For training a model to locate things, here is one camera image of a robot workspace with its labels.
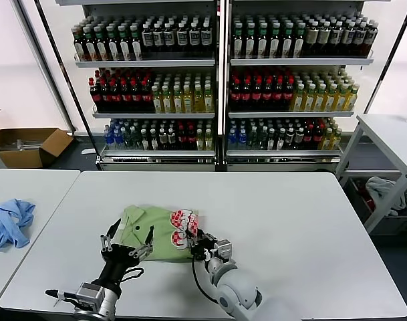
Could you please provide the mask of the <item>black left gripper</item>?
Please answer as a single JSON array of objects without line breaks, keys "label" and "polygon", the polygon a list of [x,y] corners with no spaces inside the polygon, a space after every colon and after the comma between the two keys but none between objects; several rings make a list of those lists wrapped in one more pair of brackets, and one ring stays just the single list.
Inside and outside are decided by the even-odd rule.
[{"label": "black left gripper", "polygon": [[144,260],[153,252],[154,226],[151,225],[146,239],[137,248],[120,244],[113,244],[112,241],[120,226],[121,219],[111,225],[106,234],[101,234],[102,244],[101,255],[105,261],[105,266],[96,279],[96,285],[120,292],[120,284],[126,270],[138,265],[138,260]]}]

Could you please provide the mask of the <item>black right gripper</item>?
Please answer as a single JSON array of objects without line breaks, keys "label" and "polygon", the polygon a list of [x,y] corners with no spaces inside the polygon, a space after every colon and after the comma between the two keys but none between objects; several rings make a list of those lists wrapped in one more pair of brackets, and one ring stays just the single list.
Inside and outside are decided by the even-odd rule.
[{"label": "black right gripper", "polygon": [[202,229],[186,229],[187,247],[193,260],[209,261],[213,257],[220,258],[217,248],[218,239],[211,234],[205,234]]}]

